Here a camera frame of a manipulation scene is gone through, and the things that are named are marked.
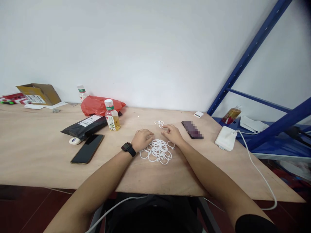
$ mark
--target smartphone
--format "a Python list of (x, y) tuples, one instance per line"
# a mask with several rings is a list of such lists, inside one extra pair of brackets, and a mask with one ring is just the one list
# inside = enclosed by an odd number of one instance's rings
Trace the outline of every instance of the smartphone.
[(99, 144), (103, 140), (104, 135), (102, 134), (93, 134), (88, 138), (84, 143), (78, 153), (71, 160), (72, 164), (88, 164), (93, 155), (95, 154)]
[(182, 125), (185, 127), (188, 132), (190, 138), (192, 139), (203, 139), (204, 136), (197, 129), (197, 127), (192, 123), (192, 121), (182, 121)]

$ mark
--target plywood tabletop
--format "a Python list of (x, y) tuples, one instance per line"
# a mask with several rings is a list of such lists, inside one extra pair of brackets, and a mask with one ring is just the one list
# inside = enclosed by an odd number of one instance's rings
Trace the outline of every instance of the plywood tabletop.
[[(80, 145), (68, 143), (71, 136), (61, 133), (64, 128), (86, 118), (80, 105), (65, 105), (61, 111), (25, 109), (23, 105), (0, 105), (1, 163), (0, 184), (51, 188), (77, 189), (94, 171), (130, 142), (136, 132), (147, 128), (157, 139), (168, 141), (161, 135), (155, 120), (174, 124), (184, 139), (203, 156), (228, 174), (252, 199), (273, 200), (269, 189), (251, 164), (247, 151), (238, 141), (231, 152), (214, 144), (221, 126), (209, 115), (197, 118), (194, 112), (125, 107), (121, 110), (121, 128), (110, 132), (108, 127), (98, 134), (105, 138), (87, 165), (70, 161)], [(204, 139), (189, 137), (182, 121), (193, 121)], [(185, 157), (176, 146), (170, 150), (173, 158), (167, 165), (136, 156), (125, 171), (116, 191), (145, 194), (204, 196), (207, 192), (194, 175)], [(305, 202), (270, 169), (252, 155), (254, 163), (266, 177), (278, 201)]]

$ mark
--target juice bottle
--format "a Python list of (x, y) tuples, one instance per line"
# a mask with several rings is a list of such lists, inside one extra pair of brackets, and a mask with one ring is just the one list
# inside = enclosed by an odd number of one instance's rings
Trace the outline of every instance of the juice bottle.
[(222, 122), (226, 124), (231, 124), (241, 113), (241, 105), (236, 106), (235, 108), (231, 108), (229, 112), (221, 119)]
[(88, 94), (86, 93), (83, 85), (77, 85), (77, 88), (79, 89), (79, 98), (82, 102), (88, 96)]
[(120, 122), (118, 112), (114, 110), (112, 99), (105, 100), (106, 113), (105, 117), (109, 126), (110, 131), (118, 131), (120, 129)]

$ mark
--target charging cable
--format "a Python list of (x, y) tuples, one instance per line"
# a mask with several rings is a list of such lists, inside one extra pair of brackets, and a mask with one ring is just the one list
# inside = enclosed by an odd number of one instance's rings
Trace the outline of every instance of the charging cable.
[(255, 135), (255, 134), (259, 134), (259, 133), (261, 133), (262, 131), (258, 131), (257, 133), (245, 133), (245, 132), (241, 132), (240, 130), (237, 130), (237, 131), (239, 131), (240, 133), (244, 133), (244, 134), (250, 134), (250, 135)]
[[(273, 193), (273, 191), (272, 191), (270, 185), (268, 184), (266, 178), (263, 176), (263, 174), (262, 174), (262, 173), (259, 171), (259, 169), (256, 167), (256, 165), (254, 164), (254, 162), (253, 162), (253, 160), (252, 160), (252, 157), (250, 156), (250, 153), (249, 153), (249, 150), (248, 150), (246, 141), (245, 141), (245, 139), (244, 139), (244, 137), (243, 137), (243, 135), (242, 135), (242, 133), (244, 133), (244, 132), (241, 132), (240, 130), (236, 130), (233, 134), (236, 136), (238, 132), (240, 133), (240, 135), (241, 135), (241, 137), (242, 137), (242, 139), (243, 139), (243, 142), (244, 142), (245, 147), (246, 147), (246, 149), (247, 149), (247, 153), (248, 153), (248, 156), (249, 156), (250, 161), (252, 162), (252, 164), (254, 165), (254, 167), (257, 169), (257, 171), (259, 172), (259, 174), (263, 177), (264, 181), (265, 181), (266, 184), (268, 185), (268, 188), (269, 188), (269, 190), (270, 190), (270, 192), (271, 192), (271, 194), (272, 194), (272, 196), (273, 196), (274, 205), (273, 205), (272, 207), (270, 207), (270, 208), (263, 208), (262, 210), (273, 210), (273, 209), (276, 208), (276, 206), (277, 206), (277, 204), (278, 204), (278, 202), (277, 202), (277, 200), (276, 200), (276, 197), (275, 197), (275, 195), (274, 195), (274, 193)], [(257, 133), (244, 133), (244, 134), (252, 134), (252, 135), (253, 135), (253, 134), (258, 134), (258, 133), (261, 133), (261, 132), (262, 132), (262, 131), (257, 132)], [(204, 199), (205, 199), (206, 201), (208, 201), (209, 203), (211, 203), (212, 205), (214, 205), (215, 207), (217, 207), (218, 209), (220, 209), (221, 211), (225, 212), (224, 210), (222, 210), (221, 208), (219, 208), (218, 206), (216, 206), (216, 205), (215, 205), (213, 202), (211, 202), (210, 200), (206, 199), (205, 197), (204, 197)]]
[(122, 204), (123, 202), (130, 200), (130, 199), (141, 199), (141, 198), (146, 198), (147, 196), (143, 196), (143, 197), (128, 197), (126, 199), (124, 199), (123, 201), (120, 201), (118, 204), (116, 204), (114, 207), (112, 207), (110, 210), (108, 210), (102, 217), (100, 217), (100, 219), (85, 233), (90, 233), (99, 223), (101, 220), (103, 220), (104, 217), (106, 217), (107, 214), (109, 214), (115, 207), (117, 207), (118, 205)]
[(268, 185), (268, 188), (269, 188), (269, 190), (270, 190), (270, 192), (271, 192), (271, 194), (272, 194), (272, 196), (273, 196), (274, 205), (273, 205), (271, 208), (265, 208), (265, 209), (262, 209), (262, 210), (273, 210), (273, 209), (276, 208), (276, 206), (277, 206), (277, 204), (278, 204), (278, 202), (277, 202), (277, 200), (276, 200), (276, 197), (275, 197), (275, 195), (274, 195), (274, 193), (273, 193), (273, 191), (272, 191), (270, 185), (268, 184), (266, 178), (263, 176), (263, 174), (259, 171), (259, 169), (258, 169), (258, 168), (256, 167), (256, 165), (254, 164), (254, 162), (253, 162), (253, 160), (252, 160), (252, 157), (250, 156), (250, 153), (249, 153), (249, 150), (248, 150), (246, 141), (245, 141), (245, 139), (244, 139), (244, 137), (243, 137), (243, 135), (242, 135), (242, 132), (241, 132), (240, 130), (236, 130), (236, 131), (234, 132), (234, 134), (236, 135), (237, 132), (240, 133), (240, 135), (241, 135), (241, 137), (242, 137), (242, 139), (243, 139), (243, 142), (244, 142), (245, 147), (246, 147), (246, 149), (247, 149), (247, 153), (248, 153), (248, 156), (249, 156), (250, 161), (252, 162), (252, 164), (254, 165), (254, 167), (257, 169), (257, 171), (259, 172), (259, 174), (263, 177), (264, 181), (265, 181), (266, 184)]

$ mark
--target smartwatch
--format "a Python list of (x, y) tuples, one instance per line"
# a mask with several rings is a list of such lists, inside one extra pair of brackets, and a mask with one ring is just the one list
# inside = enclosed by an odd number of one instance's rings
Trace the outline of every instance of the smartwatch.
[(121, 147), (121, 149), (122, 149), (123, 151), (129, 152), (129, 153), (131, 154), (132, 157), (134, 157), (134, 156), (136, 155), (136, 151), (133, 149), (132, 144), (129, 143), (129, 142), (125, 143), (125, 144)]

